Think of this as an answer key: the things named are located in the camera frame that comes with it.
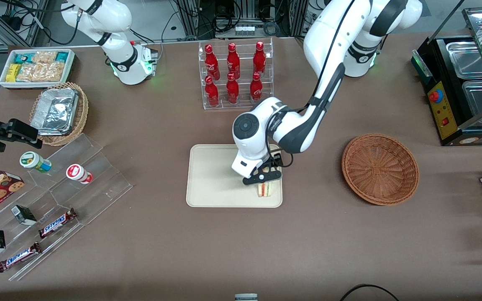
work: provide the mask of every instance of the control panel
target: control panel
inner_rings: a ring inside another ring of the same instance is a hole
[[[436,84],[436,86],[427,93],[427,97],[429,97],[429,103],[434,120],[436,121],[438,133],[440,133],[442,139],[446,139],[455,133],[458,127],[453,112],[451,112],[451,107],[449,106],[442,82]]]

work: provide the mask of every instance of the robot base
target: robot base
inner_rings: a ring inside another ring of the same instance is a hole
[[[149,77],[155,76],[158,53],[142,45],[133,46],[137,51],[137,59],[127,71],[116,70],[113,64],[111,67],[121,82],[124,84],[140,84]]]

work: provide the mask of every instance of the red bottle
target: red bottle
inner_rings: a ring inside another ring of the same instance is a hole
[[[265,53],[264,53],[264,43],[256,43],[256,53],[254,53],[254,72],[259,72],[260,76],[264,76],[265,73]]]
[[[210,44],[207,44],[204,47],[204,50],[206,51],[206,69],[208,71],[208,75],[213,76],[214,80],[219,80],[220,79],[220,71],[218,70],[218,61],[217,57],[213,53],[213,47],[211,47]]]
[[[239,84],[237,84],[235,75],[231,72],[228,74],[228,82],[226,83],[226,90],[228,91],[228,101],[232,105],[235,105],[239,97]]]
[[[262,87],[260,73],[254,72],[252,75],[252,82],[250,83],[250,99],[253,103],[256,103],[262,99]]]
[[[228,63],[228,72],[232,72],[235,78],[239,79],[241,77],[241,63],[234,43],[228,44],[228,58],[226,61]]]
[[[206,76],[206,97],[209,105],[212,107],[218,106],[218,89],[215,84],[213,84],[213,78],[211,76]]]

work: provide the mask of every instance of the table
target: table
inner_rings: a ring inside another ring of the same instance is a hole
[[[440,147],[409,59],[425,34],[394,34],[362,78],[346,78],[311,148],[295,156],[276,209],[191,208],[189,151],[233,143],[239,112],[204,111],[197,43],[167,44],[157,76],[124,86],[99,47],[74,48],[88,95],[85,133],[135,187],[23,280],[0,275],[0,300],[338,300],[359,283],[401,300],[482,300],[482,147]],[[275,95],[301,107],[316,75],[294,38],[276,38]],[[38,91],[0,91],[0,120],[28,120]],[[417,159],[419,188],[377,207],[346,186],[340,162],[355,136],[395,137]],[[9,143],[0,169],[26,145]],[[56,150],[44,147],[48,156]],[[390,300],[363,289],[353,300]]]

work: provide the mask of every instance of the acrylic display stand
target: acrylic display stand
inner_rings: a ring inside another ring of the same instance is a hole
[[[235,40],[237,54],[241,59],[241,77],[237,80],[239,84],[239,101],[232,105],[228,101],[228,93],[226,91],[226,83],[228,82],[228,65],[226,58],[228,57],[228,43],[232,41],[211,41],[199,43],[198,63],[200,67],[200,85],[202,87],[202,100],[204,109],[235,109],[235,108],[252,108],[253,103],[250,99],[250,83],[252,82],[254,53],[256,52],[256,42],[262,41],[264,43],[265,59],[265,73],[261,78],[262,81],[262,98],[260,101],[272,97],[274,95],[273,88],[273,41],[270,38],[260,39],[243,39]],[[204,79],[207,75],[206,69],[206,53],[204,46],[211,44],[213,46],[213,53],[218,60],[218,69],[220,71],[220,79],[215,81],[218,88],[217,107],[209,105],[206,98],[206,82]]]
[[[40,242],[43,250],[29,261],[13,265],[2,273],[3,277],[10,277],[10,281],[21,279],[132,188],[101,153],[101,149],[85,134],[79,135],[48,158],[52,168],[47,173],[29,170],[22,176],[26,186],[0,204],[0,230],[5,232],[6,242],[6,250],[0,253],[0,261],[29,248],[34,242]],[[92,183],[84,185],[66,177],[66,169],[73,163],[82,165],[94,175]],[[32,226],[19,224],[11,212],[16,204],[28,207],[38,222]],[[78,217],[40,240],[38,230],[70,208],[74,208]]]

